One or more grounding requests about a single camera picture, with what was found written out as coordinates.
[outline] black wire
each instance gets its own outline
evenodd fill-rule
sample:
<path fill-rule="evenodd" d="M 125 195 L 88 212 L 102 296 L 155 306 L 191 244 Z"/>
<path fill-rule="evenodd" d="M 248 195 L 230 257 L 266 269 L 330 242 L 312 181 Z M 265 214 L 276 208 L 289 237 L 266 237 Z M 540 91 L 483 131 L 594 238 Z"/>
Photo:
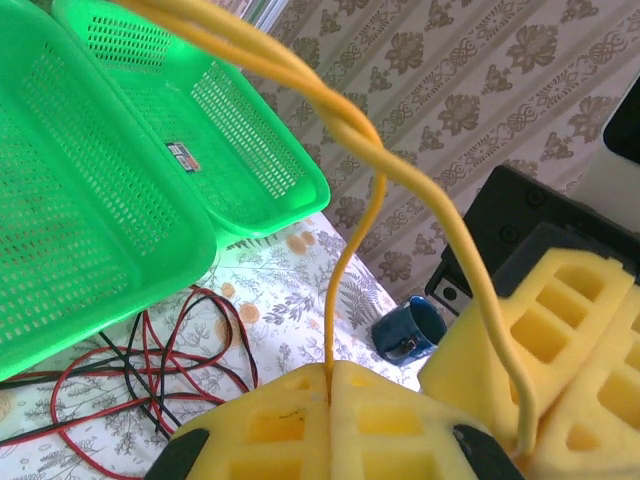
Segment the black wire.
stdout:
<path fill-rule="evenodd" d="M 218 309 L 218 311 L 222 314 L 222 316 L 224 317 L 226 324 L 227 324 L 227 331 L 230 337 L 233 336 L 233 330 L 231 328 L 231 321 L 229 320 L 229 316 L 227 315 L 227 312 L 220 308 L 218 306 L 218 304 L 216 303 L 216 301 L 214 300 L 213 296 L 207 295 L 207 294 L 203 294 L 203 296 L 199 299 L 197 299 L 195 302 L 193 302 L 191 305 L 189 305 L 189 307 L 185 310 L 183 318 L 186 318 L 186 316 L 189 314 L 189 312 L 191 312 L 191 310 L 193 310 L 196 305 L 204 302 L 205 300 L 211 300 L 211 302 L 216 306 L 216 308 Z M 164 400 L 164 389 L 165 389 L 165 372 L 166 372 L 166 368 L 167 368 L 167 357 L 169 356 L 169 345 L 171 345 L 173 342 L 175 342 L 175 337 L 178 336 L 178 329 L 174 329 L 173 332 L 171 332 L 171 336 L 169 337 L 169 340 L 167 341 L 164 351 L 162 352 L 162 359 L 160 360 L 160 401 Z M 209 362 L 212 361 L 215 357 L 218 357 L 222 354 L 222 352 L 224 352 L 224 345 L 222 346 L 222 349 L 216 354 L 213 355 L 212 357 L 209 358 Z M 222 367 L 221 365 L 215 365 L 216 368 L 219 368 L 220 370 L 224 371 L 224 367 Z"/>
<path fill-rule="evenodd" d="M 127 359 L 125 362 L 125 367 L 124 367 L 124 383 L 127 386 L 127 390 L 129 391 L 129 395 L 131 396 L 132 399 L 134 400 L 138 400 L 138 395 L 136 395 L 135 390 L 133 389 L 133 386 L 131 385 L 131 378 L 129 377 L 129 373 L 131 372 L 131 370 L 133 369 L 133 367 L 131 367 L 131 369 L 129 368 L 129 366 L 131 365 L 131 350 L 133 349 L 133 341 L 135 339 L 136 336 L 136 331 L 138 330 L 138 325 L 140 324 L 140 318 L 142 317 L 142 313 L 139 313 L 136 316 L 136 320 L 133 323 L 133 328 L 131 329 L 131 335 L 129 336 L 129 343 L 127 344 L 127 350 L 125 353 L 125 358 Z M 151 412 L 149 411 L 149 409 L 146 407 L 146 405 L 140 405 L 140 410 L 142 410 L 142 413 L 145 414 L 145 416 L 151 420 L 151 422 L 156 426 L 156 433 L 160 432 L 162 434 L 162 436 L 164 438 L 166 438 L 167 440 L 169 440 L 171 438 L 171 435 L 169 435 L 169 432 L 167 432 L 165 430 L 165 428 L 162 426 L 162 424 L 160 423 L 160 420 L 155 418 Z"/>
<path fill-rule="evenodd" d="M 168 399 L 175 398 L 175 397 L 184 398 L 185 396 L 200 397 L 199 394 L 191 393 L 191 392 L 187 392 L 187 393 L 169 393 L 169 394 L 167 394 L 167 398 Z M 145 402 L 150 402 L 150 401 L 151 401 L 151 398 L 145 399 Z M 121 410 L 118 410 L 117 412 L 113 412 L 113 413 L 110 413 L 109 415 L 105 415 L 105 416 L 116 415 L 116 414 L 118 414 L 120 412 L 124 412 L 126 410 L 131 409 L 131 408 L 135 408 L 136 406 L 137 405 L 130 405 L 128 407 L 122 408 Z M 69 425 L 69 424 L 72 424 L 74 422 L 82 421 L 84 419 L 93 417 L 94 415 L 95 414 L 87 415 L 85 417 L 73 418 L 73 419 L 70 419 L 70 420 L 64 420 L 64 421 L 61 421 L 61 422 L 52 423 L 51 425 L 47 425 L 45 427 L 36 428 L 34 430 L 30 430 L 28 432 L 21 433 L 19 435 L 15 435 L 13 437 L 2 439 L 2 440 L 0 440 L 0 448 L 2 448 L 3 446 L 5 446 L 5 445 L 7 445 L 9 443 L 13 443 L 15 441 L 20 441 L 20 440 L 27 441 L 27 440 L 29 440 L 30 437 L 33 437 L 35 435 L 39 435 L 41 433 L 46 433 L 48 431 L 55 430 L 55 429 L 60 428 L 60 427 L 64 427 L 65 425 Z"/>
<path fill-rule="evenodd" d="M 169 410 L 164 403 L 160 402 L 160 400 L 158 399 L 158 397 L 156 396 L 155 393 L 153 393 L 153 390 L 151 390 L 151 387 L 149 385 L 147 385 L 144 380 L 142 379 L 142 376 L 138 373 L 138 371 L 133 368 L 133 365 L 131 365 L 131 362 L 129 362 L 129 359 L 115 346 L 115 344 L 109 339 L 109 337 L 107 337 L 104 333 L 100 332 L 99 335 L 102 337 L 102 339 L 107 342 L 107 345 L 109 345 L 111 347 L 111 349 L 116 352 L 116 355 L 118 355 L 120 357 L 120 359 L 124 362 L 124 364 L 126 366 L 128 366 L 129 368 L 131 368 L 131 373 L 133 373 L 133 376 L 136 377 L 136 380 L 138 380 L 140 382 L 140 384 L 142 385 L 142 388 L 144 388 L 146 390 L 146 392 L 149 394 L 149 396 L 153 399 L 153 401 L 158 402 L 159 407 L 164 410 L 164 412 L 167 414 L 167 416 L 178 426 L 182 425 L 180 423 L 180 421 L 176 418 L 176 416 L 171 413 L 171 410 Z"/>
<path fill-rule="evenodd" d="M 229 319 L 229 316 L 226 312 L 226 310 L 224 308 L 221 308 L 220 305 L 218 305 L 218 301 L 220 301 L 221 303 L 225 304 L 228 303 L 226 301 L 226 299 L 224 298 L 219 298 L 217 296 L 214 295 L 210 295 L 207 293 L 202 293 L 202 297 L 199 298 L 198 300 L 196 300 L 195 302 L 193 302 L 186 310 L 184 313 L 184 316 L 186 316 L 193 308 L 196 307 L 196 305 L 198 305 L 199 303 L 205 301 L 205 300 L 210 300 L 215 307 L 218 309 L 218 311 L 222 314 L 222 316 L 225 319 L 225 323 L 226 323 L 226 327 L 227 327 L 227 332 L 229 335 L 229 339 L 233 338 L 233 329 L 232 329 L 232 325 L 231 325 L 231 320 Z M 133 373 L 134 376 L 136 377 L 136 379 L 140 382 L 140 384 L 143 386 L 143 388 L 147 391 L 147 393 L 149 394 L 148 399 L 145 400 L 145 403 L 150 402 L 151 400 L 155 401 L 160 408 L 169 416 L 169 418 L 171 418 L 171 420 L 173 420 L 175 422 L 175 424 L 177 426 L 180 426 L 181 423 L 180 421 L 171 413 L 171 411 L 166 407 L 166 405 L 164 404 L 164 400 L 165 399 L 171 399 L 174 398 L 176 396 L 182 396 L 184 397 L 185 395 L 187 396 L 193 396 L 193 397 L 200 397 L 199 394 L 195 394 L 195 393 L 175 393 L 175 394 L 165 394 L 164 393 L 164 378 L 166 375 L 166 360 L 168 357 L 168 353 L 169 353 L 169 345 L 174 341 L 173 339 L 171 339 L 171 342 L 167 342 L 167 344 L 165 345 L 165 348 L 160 349 L 160 348 L 156 348 L 156 349 L 149 349 L 147 350 L 147 352 L 149 353 L 160 353 L 162 352 L 162 364 L 160 367 L 160 380 L 161 380 L 161 395 L 160 398 L 158 398 L 153 391 L 151 390 L 150 386 L 147 385 L 144 380 L 142 379 L 141 375 L 139 374 L 139 372 L 133 367 L 133 365 L 130 362 L 130 358 L 132 356 L 138 356 L 138 355 L 143 355 L 144 351 L 139 351 L 139 352 L 132 352 L 133 349 L 133 341 L 135 339 L 135 333 L 137 331 L 137 327 L 140 323 L 140 318 L 141 318 L 142 314 L 138 314 L 138 316 L 136 317 L 131 335 L 129 337 L 129 343 L 127 345 L 127 349 L 125 351 L 125 354 L 123 354 L 120 349 L 118 349 L 118 347 L 116 347 L 116 345 L 109 339 L 109 337 L 107 337 L 107 335 L 105 335 L 103 332 L 100 332 L 100 336 L 102 337 L 102 339 L 107 343 L 107 345 L 111 348 L 111 350 L 113 350 L 116 353 L 115 357 L 110 357 L 110 358 L 106 358 L 103 360 L 99 360 L 96 362 L 93 362 L 91 364 L 88 365 L 83 365 L 80 367 L 76 367 L 75 369 L 73 369 L 68 375 L 67 378 L 69 377 L 75 377 L 75 376 L 81 376 L 81 375 L 85 375 L 87 373 L 94 373 L 94 372 L 123 372 L 124 373 L 124 377 L 125 377 L 125 383 L 127 385 L 127 390 L 129 391 L 129 394 L 132 396 L 132 398 L 134 400 L 139 399 L 139 397 L 136 395 L 135 391 L 133 390 L 133 387 L 131 385 L 131 379 L 129 377 L 130 373 Z M 172 337 L 175 338 L 175 336 L 177 336 L 177 329 L 172 333 Z M 241 339 L 242 339 L 242 343 L 243 346 L 245 347 L 247 354 L 249 356 L 249 362 L 251 365 L 251 371 L 252 371 L 252 375 L 254 375 L 255 378 L 255 373 L 257 372 L 257 366 L 255 364 L 255 359 L 251 353 L 251 350 L 249 348 L 248 345 L 248 339 L 246 338 L 246 335 L 240 335 Z M 230 377 L 233 377 L 238 383 L 239 385 L 242 385 L 243 389 L 245 391 L 248 391 L 249 388 L 247 387 L 246 383 L 244 382 L 244 380 L 237 374 L 235 373 L 233 370 L 229 369 L 228 367 L 225 367 L 223 365 L 218 365 L 215 364 L 215 359 L 216 357 L 219 357 L 225 350 L 225 345 L 222 346 L 222 349 L 215 355 L 211 356 L 210 358 L 206 359 L 206 360 L 191 360 L 194 362 L 193 365 L 190 365 L 188 367 L 184 367 L 185 371 L 190 371 L 190 370 L 194 370 L 196 368 L 201 368 L 203 365 L 208 365 L 211 367 L 214 367 L 224 373 L 226 373 L 227 375 L 229 375 Z M 178 354 L 183 354 L 182 352 L 179 351 L 175 351 L 173 353 L 178 353 Z M 102 367 L 103 365 L 108 365 L 109 363 L 115 361 L 115 360 L 121 360 L 124 363 L 124 367 L 114 367 L 114 366 L 108 366 L 108 367 Z M 29 380 L 15 380 L 15 381 L 5 381 L 5 382 L 0 382 L 0 391 L 2 390 L 8 390 L 10 388 L 18 388 L 21 386 L 29 386 L 29 385 L 34 385 L 34 384 L 41 384 L 41 383 L 50 383 L 52 381 L 56 381 L 60 378 L 60 376 L 62 375 L 62 373 L 60 374 L 51 374 L 51 375 L 46 375 L 43 376 L 41 378 L 37 378 L 37 379 L 29 379 Z M 219 402 L 216 401 L 212 401 L 212 400 L 206 400 L 203 399 L 204 401 L 207 401 L 209 403 L 212 403 L 214 405 L 219 405 Z M 120 411 L 124 411 L 124 410 L 128 410 L 129 408 L 134 408 L 135 405 L 132 405 L 130 407 L 127 407 L 126 409 L 122 409 Z M 160 424 L 160 422 L 151 414 L 151 412 L 149 411 L 149 409 L 145 406 L 145 405 L 140 405 L 140 407 L 143 408 L 143 411 L 145 412 L 145 414 L 147 415 L 147 417 L 149 417 L 149 419 L 156 425 L 156 431 L 160 431 L 164 436 L 167 437 L 167 439 L 169 438 L 168 433 L 166 432 L 166 430 L 162 427 L 162 425 Z M 62 421 L 62 422 L 57 422 L 51 425 L 48 425 L 46 427 L 41 427 L 35 430 L 31 430 L 29 432 L 25 432 L 19 435 L 16 435 L 14 437 L 8 438 L 8 439 L 4 439 L 4 440 L 0 440 L 0 447 L 2 447 L 3 445 L 6 445 L 8 443 L 12 443 L 16 440 L 21 440 L 21 439 L 28 439 L 29 437 L 32 437 L 34 435 L 38 435 L 40 433 L 44 433 L 47 432 L 49 430 L 53 430 L 56 428 L 59 428 L 61 426 L 70 424 L 74 421 L 77 421 L 78 419 L 72 419 L 72 420 L 67 420 L 67 421 Z"/>

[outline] green plastic basket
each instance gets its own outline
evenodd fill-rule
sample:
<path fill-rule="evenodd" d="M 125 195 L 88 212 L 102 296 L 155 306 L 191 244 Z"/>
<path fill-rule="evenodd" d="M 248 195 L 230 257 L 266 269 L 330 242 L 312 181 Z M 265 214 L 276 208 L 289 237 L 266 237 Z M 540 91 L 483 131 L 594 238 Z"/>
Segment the green plastic basket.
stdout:
<path fill-rule="evenodd" d="M 195 159 L 200 170 L 184 176 L 221 227 L 219 246 L 269 235 L 329 203 L 320 169 L 235 67 L 103 0 L 56 0 L 53 15 L 160 142 Z"/>
<path fill-rule="evenodd" d="M 28 0 L 0 31 L 2 380 L 197 280 L 215 235 L 84 47 Z"/>

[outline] blue mug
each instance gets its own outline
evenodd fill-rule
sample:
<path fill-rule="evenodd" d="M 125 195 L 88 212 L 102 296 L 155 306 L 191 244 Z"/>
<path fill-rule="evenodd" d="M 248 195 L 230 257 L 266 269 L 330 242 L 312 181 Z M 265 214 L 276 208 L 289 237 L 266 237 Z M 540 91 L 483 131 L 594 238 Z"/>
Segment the blue mug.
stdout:
<path fill-rule="evenodd" d="M 446 331 L 435 307 L 416 295 L 382 317 L 371 336 L 378 355 L 404 366 L 433 353 Z"/>

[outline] patterned wallpaper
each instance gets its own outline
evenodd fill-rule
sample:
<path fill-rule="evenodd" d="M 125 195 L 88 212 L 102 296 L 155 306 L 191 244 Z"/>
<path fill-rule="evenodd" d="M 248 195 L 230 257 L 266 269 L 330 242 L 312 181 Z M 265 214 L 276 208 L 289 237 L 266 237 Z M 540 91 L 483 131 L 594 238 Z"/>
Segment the patterned wallpaper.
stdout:
<path fill-rule="evenodd" d="M 640 70 L 637 0 L 289 0 L 271 33 L 461 212 L 500 163 L 568 192 Z M 325 172 L 325 214 L 349 237 L 371 170 L 297 94 L 252 81 Z M 422 291 L 444 244 L 429 209 L 392 184 L 360 255 L 400 300 Z"/>

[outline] red and black wire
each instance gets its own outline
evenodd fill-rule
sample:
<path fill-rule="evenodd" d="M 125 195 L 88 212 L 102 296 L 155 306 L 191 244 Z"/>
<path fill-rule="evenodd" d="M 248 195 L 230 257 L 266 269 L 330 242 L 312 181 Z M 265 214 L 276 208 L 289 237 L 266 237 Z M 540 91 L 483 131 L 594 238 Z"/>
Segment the red and black wire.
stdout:
<path fill-rule="evenodd" d="M 224 345 L 218 353 L 207 358 L 200 355 L 193 355 L 175 350 L 175 343 L 180 331 L 180 327 L 184 323 L 188 314 L 199 304 L 204 301 L 210 301 L 220 312 L 225 322 L 225 341 Z M 175 428 L 169 425 L 164 418 L 166 415 L 169 420 L 175 425 L 180 427 L 180 421 L 176 418 L 171 410 L 167 407 L 167 400 L 187 400 L 187 401 L 204 401 L 212 405 L 220 405 L 225 402 L 222 398 L 210 394 L 202 389 L 196 381 L 191 377 L 190 372 L 202 368 L 214 368 L 227 375 L 239 388 L 242 393 L 249 391 L 249 386 L 246 382 L 233 370 L 218 363 L 220 359 L 227 353 L 231 347 L 233 341 L 233 328 L 232 315 L 238 324 L 238 332 L 244 349 L 247 352 L 249 359 L 249 367 L 251 370 L 251 383 L 253 388 L 258 386 L 258 368 L 251 353 L 249 345 L 249 338 L 247 332 L 240 320 L 240 316 L 235 307 L 229 300 L 215 294 L 213 291 L 201 288 L 198 286 L 191 286 L 191 293 L 184 302 L 176 325 L 167 340 L 166 344 L 162 344 L 158 335 L 156 334 L 151 317 L 148 311 L 144 311 L 137 315 L 131 335 L 126 347 L 116 346 L 111 339 L 103 332 L 100 332 L 101 338 L 107 343 L 108 346 L 96 348 L 81 357 L 74 360 L 65 370 L 62 371 L 43 371 L 43 372 L 29 372 L 16 375 L 4 382 L 0 382 L 0 391 L 9 390 L 29 385 L 43 384 L 55 382 L 51 393 L 50 401 L 50 415 L 52 423 L 46 427 L 38 428 L 30 432 L 25 432 L 20 435 L 16 435 L 5 440 L 0 440 L 0 447 L 17 445 L 38 438 L 45 437 L 47 435 L 58 434 L 63 441 L 76 453 L 81 459 L 83 459 L 88 465 L 93 467 L 101 474 L 117 479 L 117 480 L 138 480 L 138 477 L 131 477 L 127 475 L 121 475 L 116 472 L 112 472 L 102 465 L 98 464 L 89 455 L 82 451 L 82 449 L 69 437 L 67 431 L 82 423 L 102 418 L 108 415 L 114 415 L 116 413 L 123 412 L 132 408 L 140 408 L 144 414 L 151 420 L 156 426 L 156 432 L 159 432 L 167 439 L 175 431 Z M 134 348 L 134 340 L 138 328 L 142 324 L 142 349 Z M 154 348 L 149 348 L 149 337 L 155 343 Z M 101 359 L 89 364 L 84 364 L 90 358 L 105 354 L 106 352 L 114 352 L 115 356 Z M 144 359 L 144 367 L 136 368 L 132 365 L 131 359 L 134 357 L 142 357 Z M 151 359 L 160 358 L 160 366 L 153 366 Z M 113 362 L 119 361 L 122 365 L 112 365 Z M 182 375 L 195 389 L 195 392 L 181 392 L 181 393 L 166 393 L 165 377 L 166 375 L 180 374 Z M 139 397 L 131 381 L 131 375 L 133 375 L 138 383 L 147 392 L 147 397 Z M 131 400 L 128 402 L 107 408 L 103 411 L 93 413 L 80 418 L 74 418 L 69 420 L 61 420 L 58 417 L 56 410 L 56 404 L 60 389 L 64 382 L 72 377 L 88 376 L 88 377 L 118 377 L 124 378 L 125 385 L 131 396 Z"/>

